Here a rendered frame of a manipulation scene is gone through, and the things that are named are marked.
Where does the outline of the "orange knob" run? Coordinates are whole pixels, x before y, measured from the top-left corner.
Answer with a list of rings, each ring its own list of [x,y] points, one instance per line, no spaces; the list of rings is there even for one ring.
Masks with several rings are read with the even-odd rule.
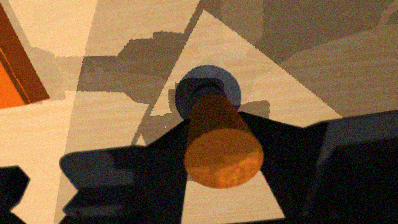
[[[230,189],[252,179],[264,152],[253,132],[224,96],[201,97],[191,112],[184,165],[197,183]]]

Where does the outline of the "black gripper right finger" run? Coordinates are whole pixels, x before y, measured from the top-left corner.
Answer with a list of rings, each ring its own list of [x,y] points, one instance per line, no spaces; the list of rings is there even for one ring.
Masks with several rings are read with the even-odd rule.
[[[286,217],[309,215],[331,151],[398,136],[398,110],[320,121],[302,128],[238,112],[260,143],[260,168]]]

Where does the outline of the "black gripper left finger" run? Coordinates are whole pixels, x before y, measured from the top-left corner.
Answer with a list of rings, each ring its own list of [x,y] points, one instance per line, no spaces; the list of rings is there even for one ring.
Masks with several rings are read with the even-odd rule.
[[[187,176],[184,160],[190,118],[146,146],[127,145],[62,156],[59,167],[82,187],[139,184],[160,224],[182,224]]]

